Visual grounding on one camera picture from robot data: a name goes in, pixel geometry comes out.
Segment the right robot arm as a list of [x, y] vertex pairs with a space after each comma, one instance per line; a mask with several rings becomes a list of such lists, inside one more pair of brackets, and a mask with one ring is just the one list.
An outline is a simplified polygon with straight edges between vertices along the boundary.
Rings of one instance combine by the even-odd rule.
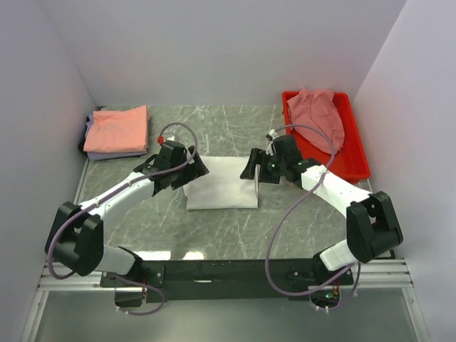
[[285, 178], [345, 217], [346, 238], [316, 256], [319, 262], [313, 266], [313, 277], [320, 284], [331, 283], [339, 269], [356, 262], [368, 263], [403, 242], [393, 202], [385, 192], [358, 188], [319, 161], [302, 158], [291, 135], [274, 138], [268, 150], [251, 149], [240, 178], [257, 178], [269, 184], [278, 184]]

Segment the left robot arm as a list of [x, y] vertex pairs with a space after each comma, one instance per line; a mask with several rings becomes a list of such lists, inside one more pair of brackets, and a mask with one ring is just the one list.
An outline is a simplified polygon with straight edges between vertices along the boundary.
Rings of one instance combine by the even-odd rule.
[[117, 274], [126, 286], [138, 284], [143, 275], [142, 259], [126, 248], [106, 245], [105, 228], [162, 190], [176, 190], [208, 172], [195, 146], [165, 141], [159, 153], [108, 191], [80, 204], [65, 202], [58, 208], [45, 245], [47, 262], [57, 261], [80, 276], [106, 271]]

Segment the white Coca-Cola t-shirt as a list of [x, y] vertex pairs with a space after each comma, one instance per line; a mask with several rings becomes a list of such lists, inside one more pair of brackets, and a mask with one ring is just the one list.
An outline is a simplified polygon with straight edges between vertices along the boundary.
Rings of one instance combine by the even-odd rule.
[[258, 179], [240, 178], [247, 157], [202, 156], [201, 159], [209, 173], [184, 186], [188, 210], [259, 207]]

